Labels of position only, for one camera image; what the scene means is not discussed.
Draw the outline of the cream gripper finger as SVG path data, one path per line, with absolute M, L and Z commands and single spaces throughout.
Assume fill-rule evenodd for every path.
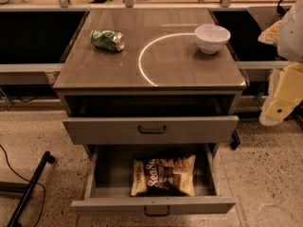
M 278 32 L 281 21 L 277 21 L 258 36 L 258 41 L 264 44 L 277 45 Z
M 269 77 L 268 96 L 258 120 L 264 126 L 277 125 L 302 101 L 303 63 L 290 62 L 283 69 L 273 69 Z

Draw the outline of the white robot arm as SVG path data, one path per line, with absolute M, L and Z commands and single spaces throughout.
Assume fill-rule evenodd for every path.
M 279 57 L 289 63 L 273 69 L 268 97 L 259 122 L 264 126 L 281 123 L 303 101 L 303 0 L 297 0 L 283 18 L 265 29 L 258 41 L 275 45 Z

